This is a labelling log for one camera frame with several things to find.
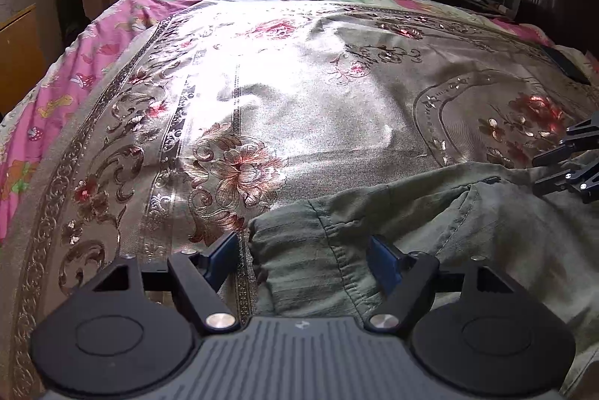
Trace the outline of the floral satin bedspread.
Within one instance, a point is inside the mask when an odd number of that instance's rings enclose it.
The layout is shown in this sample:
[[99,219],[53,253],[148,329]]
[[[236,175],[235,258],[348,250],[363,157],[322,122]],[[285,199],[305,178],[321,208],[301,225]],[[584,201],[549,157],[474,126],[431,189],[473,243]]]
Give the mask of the floral satin bedspread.
[[535,28],[425,0],[120,0],[1,124],[1,395],[31,399],[37,323],[119,256],[460,164],[537,169],[598,108]]

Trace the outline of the wooden cabinet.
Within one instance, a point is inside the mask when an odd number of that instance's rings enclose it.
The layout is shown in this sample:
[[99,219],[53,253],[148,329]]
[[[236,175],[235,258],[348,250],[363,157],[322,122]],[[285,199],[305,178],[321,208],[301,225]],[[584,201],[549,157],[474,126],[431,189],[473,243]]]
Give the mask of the wooden cabinet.
[[0,30],[0,111],[10,112],[45,74],[34,4],[16,13]]

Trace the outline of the dark wooden headboard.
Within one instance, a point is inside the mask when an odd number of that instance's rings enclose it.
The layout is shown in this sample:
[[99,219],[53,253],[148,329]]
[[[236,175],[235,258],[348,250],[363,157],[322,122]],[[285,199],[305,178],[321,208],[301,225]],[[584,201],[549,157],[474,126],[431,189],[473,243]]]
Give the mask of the dark wooden headboard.
[[598,55],[599,0],[520,0],[518,24],[540,28],[552,42]]

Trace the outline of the olive green pants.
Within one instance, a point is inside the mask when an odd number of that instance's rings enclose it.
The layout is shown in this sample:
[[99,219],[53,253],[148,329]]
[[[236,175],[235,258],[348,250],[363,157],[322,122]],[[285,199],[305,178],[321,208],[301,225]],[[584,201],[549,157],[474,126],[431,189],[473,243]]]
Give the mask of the olive green pants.
[[541,169],[460,164],[266,212],[250,225],[255,310],[365,318],[382,300],[365,258],[372,235],[449,266],[483,256],[568,324],[577,355],[562,394],[594,399],[598,206],[568,191],[534,195],[543,176]]

